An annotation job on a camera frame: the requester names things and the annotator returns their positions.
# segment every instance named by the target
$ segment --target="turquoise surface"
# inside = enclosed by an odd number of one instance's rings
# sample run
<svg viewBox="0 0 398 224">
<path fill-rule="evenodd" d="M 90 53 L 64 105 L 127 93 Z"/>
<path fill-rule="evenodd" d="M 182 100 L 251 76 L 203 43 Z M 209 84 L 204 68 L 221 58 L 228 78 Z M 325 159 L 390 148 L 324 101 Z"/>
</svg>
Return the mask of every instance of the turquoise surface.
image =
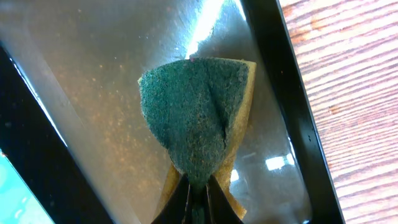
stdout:
<svg viewBox="0 0 398 224">
<path fill-rule="evenodd" d="M 0 224 L 53 224 L 0 149 Z"/>
</svg>

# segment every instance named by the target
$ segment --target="green sponge surface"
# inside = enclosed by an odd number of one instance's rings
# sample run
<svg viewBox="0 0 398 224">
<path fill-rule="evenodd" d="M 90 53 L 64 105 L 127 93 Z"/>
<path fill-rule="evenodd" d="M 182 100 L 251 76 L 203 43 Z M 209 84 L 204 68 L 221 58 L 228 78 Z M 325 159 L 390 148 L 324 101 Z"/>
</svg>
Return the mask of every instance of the green sponge surface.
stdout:
<svg viewBox="0 0 398 224">
<path fill-rule="evenodd" d="M 195 58 L 146 72 L 139 82 L 150 131 L 196 191 L 227 155 L 248 70 L 235 60 Z"/>
</svg>

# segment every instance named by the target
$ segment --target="black tray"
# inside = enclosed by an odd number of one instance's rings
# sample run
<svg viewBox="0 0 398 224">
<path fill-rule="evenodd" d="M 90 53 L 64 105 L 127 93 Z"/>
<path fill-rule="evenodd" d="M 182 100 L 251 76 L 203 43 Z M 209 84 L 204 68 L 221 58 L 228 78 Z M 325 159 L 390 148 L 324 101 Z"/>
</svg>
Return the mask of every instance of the black tray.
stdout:
<svg viewBox="0 0 398 224">
<path fill-rule="evenodd" d="M 252 0 L 243 6 L 308 190 L 310 223 L 344 223 L 279 2 Z M 112 223 L 35 97 L 1 47 L 3 153 L 55 223 Z"/>
</svg>

